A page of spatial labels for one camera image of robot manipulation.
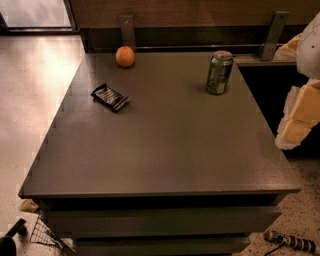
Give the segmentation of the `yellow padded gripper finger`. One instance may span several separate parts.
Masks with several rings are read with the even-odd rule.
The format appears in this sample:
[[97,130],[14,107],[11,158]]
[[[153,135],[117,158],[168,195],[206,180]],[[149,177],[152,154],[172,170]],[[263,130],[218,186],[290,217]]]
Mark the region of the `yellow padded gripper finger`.
[[320,80],[309,79],[301,88],[292,86],[283,113],[275,144],[282,150],[291,150],[320,122]]
[[301,38],[301,34],[296,35],[290,39],[287,43],[279,47],[273,57],[274,61],[295,61],[298,43]]

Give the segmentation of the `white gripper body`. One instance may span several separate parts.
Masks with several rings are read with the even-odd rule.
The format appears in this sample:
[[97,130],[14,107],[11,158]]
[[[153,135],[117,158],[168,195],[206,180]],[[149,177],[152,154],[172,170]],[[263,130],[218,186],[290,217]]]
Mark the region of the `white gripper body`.
[[307,25],[301,34],[296,51],[299,73],[320,79],[320,13]]

